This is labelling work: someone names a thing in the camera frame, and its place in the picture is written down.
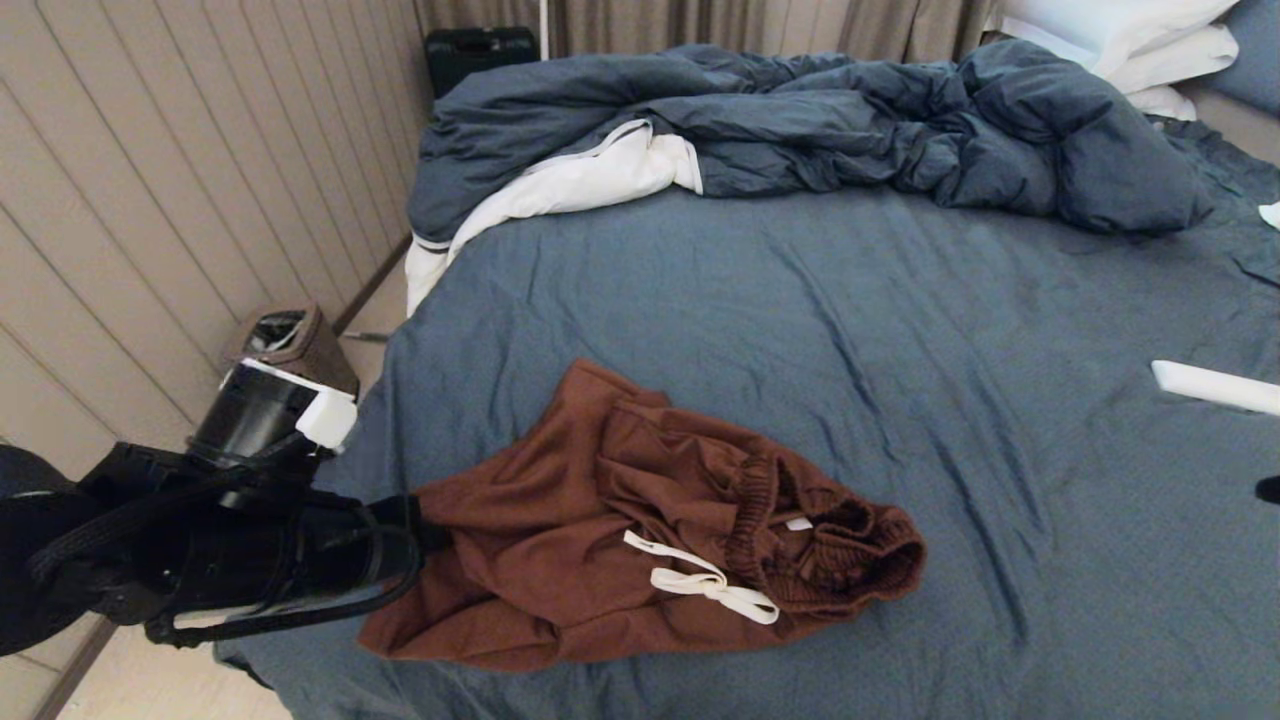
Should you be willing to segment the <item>crumpled blue duvet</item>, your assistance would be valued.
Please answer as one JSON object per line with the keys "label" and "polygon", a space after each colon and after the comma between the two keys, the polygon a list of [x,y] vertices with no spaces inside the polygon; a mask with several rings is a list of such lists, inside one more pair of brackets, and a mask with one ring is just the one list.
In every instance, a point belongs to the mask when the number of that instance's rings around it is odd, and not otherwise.
{"label": "crumpled blue duvet", "polygon": [[521,172],[630,120],[690,142],[692,186],[717,199],[887,184],[1102,233],[1183,231],[1212,208],[1190,161],[1114,86],[1027,41],[927,64],[689,45],[463,79],[422,132],[410,225],[444,251]]}

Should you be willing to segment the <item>brown elastic-waist shorts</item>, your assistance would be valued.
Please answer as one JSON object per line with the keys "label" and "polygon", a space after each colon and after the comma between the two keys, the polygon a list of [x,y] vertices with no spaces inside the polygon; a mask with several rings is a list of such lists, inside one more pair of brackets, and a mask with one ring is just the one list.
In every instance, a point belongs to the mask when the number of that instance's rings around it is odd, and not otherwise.
{"label": "brown elastic-waist shorts", "polygon": [[402,661],[508,673],[787,644],[918,588],[901,509],[577,360],[508,448],[419,488],[449,546],[364,624]]}

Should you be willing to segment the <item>blue bed sheet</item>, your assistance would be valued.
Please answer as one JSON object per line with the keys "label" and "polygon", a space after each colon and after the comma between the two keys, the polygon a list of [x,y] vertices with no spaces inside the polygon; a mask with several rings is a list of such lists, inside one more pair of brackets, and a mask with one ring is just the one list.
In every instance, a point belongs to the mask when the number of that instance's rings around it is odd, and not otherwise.
{"label": "blue bed sheet", "polygon": [[905,600],[782,650],[509,675],[376,659],[347,621],[215,648],[294,720],[1280,720],[1280,418],[1162,392],[1280,383],[1280,170],[1167,138],[1215,210],[1161,238],[886,187],[678,188],[472,240],[396,332],[353,446],[376,498],[526,430],[576,357],[904,509]]}

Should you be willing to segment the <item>beige curtain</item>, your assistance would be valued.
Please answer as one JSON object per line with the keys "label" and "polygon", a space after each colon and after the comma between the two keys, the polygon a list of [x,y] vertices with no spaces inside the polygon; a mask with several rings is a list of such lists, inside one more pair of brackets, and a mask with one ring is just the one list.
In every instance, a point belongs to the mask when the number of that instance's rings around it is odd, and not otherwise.
{"label": "beige curtain", "polygon": [[[527,27],[538,0],[413,0],[422,27]],[[998,0],[550,0],[550,58],[712,44],[767,56],[951,61],[978,47]]]}

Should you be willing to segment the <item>bin liner bag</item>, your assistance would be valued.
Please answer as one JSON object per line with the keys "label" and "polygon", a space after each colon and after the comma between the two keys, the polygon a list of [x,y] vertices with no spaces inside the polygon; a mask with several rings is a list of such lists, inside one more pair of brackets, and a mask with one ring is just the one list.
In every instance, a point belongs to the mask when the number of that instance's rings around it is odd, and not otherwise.
{"label": "bin liner bag", "polygon": [[241,352],[261,355],[287,347],[300,332],[305,318],[305,310],[284,310],[261,315],[247,331]]}

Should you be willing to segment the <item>black suitcase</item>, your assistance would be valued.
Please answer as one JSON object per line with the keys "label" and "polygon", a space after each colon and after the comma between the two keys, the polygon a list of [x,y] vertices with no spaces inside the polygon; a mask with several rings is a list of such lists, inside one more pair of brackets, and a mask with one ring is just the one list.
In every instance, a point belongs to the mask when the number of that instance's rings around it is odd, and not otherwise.
{"label": "black suitcase", "polygon": [[522,26],[433,29],[424,38],[424,51],[435,99],[471,74],[541,59],[532,31]]}

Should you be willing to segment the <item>white flat box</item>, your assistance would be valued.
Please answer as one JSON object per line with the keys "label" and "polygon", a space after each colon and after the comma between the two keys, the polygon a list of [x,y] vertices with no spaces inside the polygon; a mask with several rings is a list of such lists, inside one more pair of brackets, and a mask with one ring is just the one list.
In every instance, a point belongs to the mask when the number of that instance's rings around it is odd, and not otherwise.
{"label": "white flat box", "polygon": [[1280,386],[1167,360],[1155,360],[1149,366],[1164,392],[1280,416]]}

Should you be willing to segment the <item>brown square trash bin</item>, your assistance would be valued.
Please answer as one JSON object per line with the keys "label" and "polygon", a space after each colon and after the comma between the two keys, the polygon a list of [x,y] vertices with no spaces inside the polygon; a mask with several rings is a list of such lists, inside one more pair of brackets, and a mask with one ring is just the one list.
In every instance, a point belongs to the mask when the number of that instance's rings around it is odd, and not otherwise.
{"label": "brown square trash bin", "polygon": [[[264,314],[284,310],[305,310],[306,318],[292,342],[275,352],[244,355],[241,345],[250,327]],[[260,307],[237,327],[224,345],[223,361],[238,363],[253,359],[305,379],[356,396],[360,379],[349,365],[335,332],[316,302],[273,304]]]}

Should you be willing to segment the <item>blue pillow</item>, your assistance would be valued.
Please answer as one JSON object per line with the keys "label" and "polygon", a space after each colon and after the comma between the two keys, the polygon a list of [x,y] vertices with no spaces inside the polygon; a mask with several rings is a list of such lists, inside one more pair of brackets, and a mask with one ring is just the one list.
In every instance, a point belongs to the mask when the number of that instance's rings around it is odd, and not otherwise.
{"label": "blue pillow", "polygon": [[1225,26],[1239,53],[1202,85],[1280,119],[1280,0],[1239,0]]}

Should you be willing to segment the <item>large white pillow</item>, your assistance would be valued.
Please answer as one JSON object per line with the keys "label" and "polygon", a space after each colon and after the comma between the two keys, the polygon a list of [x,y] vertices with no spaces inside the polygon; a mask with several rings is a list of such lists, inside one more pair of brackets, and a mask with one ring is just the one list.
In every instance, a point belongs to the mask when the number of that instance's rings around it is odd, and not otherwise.
{"label": "large white pillow", "polygon": [[1240,0],[998,0],[991,28],[1094,73],[1211,24]]}

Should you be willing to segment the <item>white duvet lining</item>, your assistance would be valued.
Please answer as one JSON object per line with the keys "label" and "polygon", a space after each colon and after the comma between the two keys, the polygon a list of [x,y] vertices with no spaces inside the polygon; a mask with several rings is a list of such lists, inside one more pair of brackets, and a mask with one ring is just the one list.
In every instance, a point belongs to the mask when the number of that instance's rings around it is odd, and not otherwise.
{"label": "white duvet lining", "polygon": [[704,193],[698,151],[680,135],[657,132],[648,119],[625,122],[581,152],[531,165],[484,199],[449,243],[413,237],[404,260],[406,314],[413,315],[471,240],[495,225],[630,202],[671,186]]}

